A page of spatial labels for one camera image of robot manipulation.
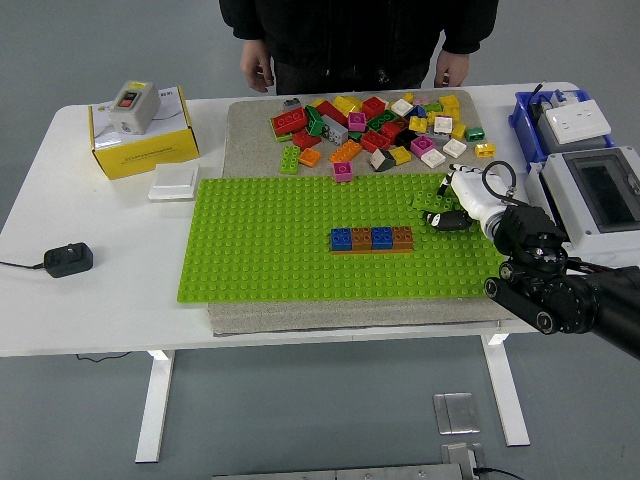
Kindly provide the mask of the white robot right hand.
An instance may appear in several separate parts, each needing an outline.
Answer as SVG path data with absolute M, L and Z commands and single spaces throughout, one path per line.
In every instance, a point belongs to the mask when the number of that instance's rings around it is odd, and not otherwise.
M 492 240 L 506 205 L 490 191 L 505 195 L 505 183 L 499 175 L 478 168 L 461 164 L 453 164 L 450 168 L 451 172 L 442 181 L 437 194 L 443 195 L 451 187 L 461 209 L 444 213 L 426 211 L 425 221 L 439 231 L 455 231 L 466 230 L 477 220 L 484 235 Z

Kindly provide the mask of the person's right hand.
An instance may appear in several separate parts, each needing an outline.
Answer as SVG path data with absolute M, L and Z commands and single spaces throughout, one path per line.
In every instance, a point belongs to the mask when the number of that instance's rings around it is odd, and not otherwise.
M 264 40 L 244 40 L 240 68 L 250 89 L 267 93 L 274 85 L 271 55 Z

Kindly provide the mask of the person's left hand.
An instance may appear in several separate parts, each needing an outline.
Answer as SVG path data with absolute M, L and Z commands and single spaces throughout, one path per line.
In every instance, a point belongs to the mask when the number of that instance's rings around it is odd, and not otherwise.
M 436 60 L 434 87 L 460 87 L 468 76 L 469 66 L 469 54 L 455 54 L 441 50 Z

